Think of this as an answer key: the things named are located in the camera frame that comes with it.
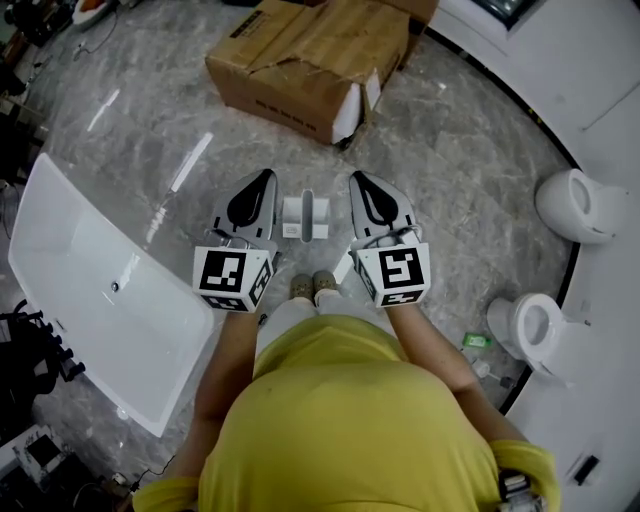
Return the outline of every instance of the cable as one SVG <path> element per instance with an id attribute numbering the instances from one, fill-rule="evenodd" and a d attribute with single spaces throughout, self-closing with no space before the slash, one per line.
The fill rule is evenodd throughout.
<path id="1" fill-rule="evenodd" d="M 20 191 L 18 190 L 18 187 L 16 187 L 15 185 L 7 184 L 7 186 L 2 189 L 2 226 L 4 227 L 4 232 L 7 235 L 7 238 L 11 240 L 11 235 L 9 234 L 9 229 L 7 228 L 7 198 L 4 195 L 4 191 L 7 190 L 9 186 L 15 189 L 17 194 L 17 199 L 18 199 L 18 202 L 16 203 L 16 213 L 14 215 L 14 220 L 15 220 L 15 217 L 17 217 L 18 215 L 18 207 L 20 205 L 21 197 L 20 197 Z"/>
<path id="2" fill-rule="evenodd" d="M 4 195 L 4 191 L 6 189 L 7 187 L 2 189 L 2 226 L 4 227 L 4 232 L 7 235 L 7 238 L 11 240 L 11 235 L 9 234 L 9 230 L 7 229 L 7 198 Z"/>
<path id="3" fill-rule="evenodd" d="M 111 37 L 111 34 L 113 34 L 113 31 L 116 29 L 116 25 L 118 24 L 118 11 L 114 10 L 113 14 L 115 16 L 115 21 L 113 22 L 113 26 L 111 27 L 111 30 L 109 30 L 109 33 L 107 34 L 107 37 L 105 37 L 102 42 L 96 46 L 93 50 L 87 50 L 86 48 L 79 48 L 75 51 L 75 54 L 73 56 L 73 62 L 77 62 L 77 60 L 80 58 L 80 54 L 81 53 L 86 53 L 88 55 L 91 55 L 92 53 L 96 53 L 100 48 L 102 48 L 102 45 L 104 43 L 106 43 L 109 38 Z"/>
<path id="4" fill-rule="evenodd" d="M 140 478 L 138 478 L 135 482 L 133 482 L 131 484 L 131 487 L 129 487 L 129 492 L 136 492 L 139 488 L 140 488 L 140 481 L 142 480 L 142 477 L 144 475 L 146 475 L 147 473 L 151 473 L 152 475 L 156 475 L 156 476 L 162 476 L 164 475 L 164 472 L 167 470 L 167 468 L 169 467 L 169 464 L 171 464 L 171 461 L 175 458 L 175 455 L 173 455 L 169 461 L 164 465 L 164 467 L 162 468 L 162 471 L 160 471 L 160 473 L 156 473 L 155 471 L 151 471 L 149 468 L 145 469 L 142 474 L 140 475 Z"/>

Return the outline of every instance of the cardboard box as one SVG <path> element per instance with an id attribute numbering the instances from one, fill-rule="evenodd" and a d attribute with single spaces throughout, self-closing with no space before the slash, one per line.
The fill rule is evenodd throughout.
<path id="1" fill-rule="evenodd" d="M 423 30 L 436 5 L 329 0 L 309 7 L 264 0 L 205 62 L 227 105 L 337 143 L 371 118 L 407 53 L 411 16 Z"/>

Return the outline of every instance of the person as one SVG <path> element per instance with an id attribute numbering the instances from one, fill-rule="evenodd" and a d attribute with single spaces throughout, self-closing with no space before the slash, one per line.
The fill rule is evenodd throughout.
<path id="1" fill-rule="evenodd" d="M 417 305 L 386 313 L 326 271 L 296 276 L 260 332 L 257 313 L 229 313 L 186 440 L 136 512 L 494 511 L 505 469 L 557 512 L 552 455 Z"/>

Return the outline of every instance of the gray marble tile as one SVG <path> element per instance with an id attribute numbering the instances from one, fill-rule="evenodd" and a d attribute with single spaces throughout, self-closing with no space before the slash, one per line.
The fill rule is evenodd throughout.
<path id="1" fill-rule="evenodd" d="M 73 164 L 72 182 L 119 229 L 189 282 L 193 246 L 210 227 L 217 198 L 241 176 L 272 168 L 280 197 L 304 188 L 329 197 L 329 240 L 281 243 L 263 304 L 270 313 L 287 298 L 296 273 L 331 270 L 342 258 L 353 238 L 348 178 L 364 169 L 394 183 L 413 203 L 432 259 L 432 288 L 421 307 L 456 347 L 465 332 L 489 334 L 485 314 L 495 297 L 555 295 L 570 244 L 542 224 L 533 197 L 541 180 L 568 164 L 504 93 L 425 37 L 409 65 L 391 78 L 371 125 L 339 152 L 224 106 L 204 56 L 246 13 L 209 1 L 147 0 L 119 11 L 112 36 L 91 55 L 74 60 L 73 49 L 82 41 L 95 49 L 109 19 L 85 33 L 65 31 L 36 54 L 47 63 L 28 103 L 46 116 L 45 149 Z M 211 142 L 171 191 L 185 157 L 207 133 Z M 4 269 L 0 293 L 11 301 L 20 294 Z M 355 272 L 347 274 L 342 291 L 372 307 Z M 38 397 L 34 413 L 97 473 L 119 470 L 131 477 L 149 466 L 160 469 L 185 435 L 212 349 L 213 340 L 160 440 L 118 419 L 113 404 L 84 378 Z M 463 353 L 486 360 L 500 376 L 517 378 L 524 368 L 497 344 Z M 504 400 L 507 390 L 497 382 L 482 384 L 495 404 Z"/>

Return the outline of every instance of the toilet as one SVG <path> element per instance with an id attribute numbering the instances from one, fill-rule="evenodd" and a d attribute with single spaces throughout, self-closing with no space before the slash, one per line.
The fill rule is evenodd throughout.
<path id="1" fill-rule="evenodd" d="M 495 299 L 487 323 L 512 357 L 565 385 L 591 375 L 598 363 L 591 328 L 566 318 L 548 295 L 529 293 L 514 302 Z"/>
<path id="2" fill-rule="evenodd" d="M 605 186 L 578 169 L 559 172 L 536 193 L 536 210 L 558 235 L 584 244 L 610 241 L 622 226 L 629 192 Z"/>

